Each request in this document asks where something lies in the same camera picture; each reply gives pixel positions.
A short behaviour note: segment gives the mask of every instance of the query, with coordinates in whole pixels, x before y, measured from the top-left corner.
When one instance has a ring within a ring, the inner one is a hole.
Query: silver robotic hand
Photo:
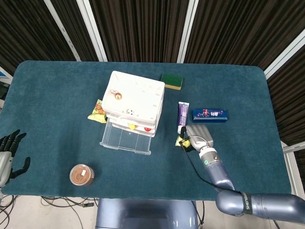
[[[19,133],[20,130],[16,130],[11,135],[4,136],[0,139],[0,190],[10,181],[10,179],[14,179],[25,173],[30,166],[31,160],[27,157],[24,161],[23,168],[13,172],[12,163],[19,142],[26,135],[26,133],[18,135]]]
[[[212,148],[213,139],[205,125],[188,125],[186,132],[190,142],[219,192],[218,209],[228,215],[252,214],[264,219],[274,219],[305,224],[305,201],[291,194],[248,194],[235,188],[217,151]]]

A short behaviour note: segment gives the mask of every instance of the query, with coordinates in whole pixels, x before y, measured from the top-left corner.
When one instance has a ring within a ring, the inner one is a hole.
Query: teal tablecloth
[[[162,73],[184,77],[181,91],[165,89],[163,112],[150,156],[100,146],[105,125],[88,120],[102,99],[113,70],[158,80]],[[215,199],[198,179],[177,138],[177,103],[222,108],[226,123],[207,124],[214,147],[237,190],[290,193],[274,112],[264,73],[252,66],[126,62],[26,61],[17,68],[0,114],[0,136],[27,132],[13,167],[31,157],[28,172],[5,194],[100,198]],[[208,179],[196,152],[191,159]],[[74,186],[71,168],[87,164],[95,178]]]

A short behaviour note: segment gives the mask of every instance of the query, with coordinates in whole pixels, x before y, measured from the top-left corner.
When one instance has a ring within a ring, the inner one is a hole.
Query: blue toothpaste box
[[[228,120],[227,111],[223,109],[194,109],[193,123],[224,123]]]

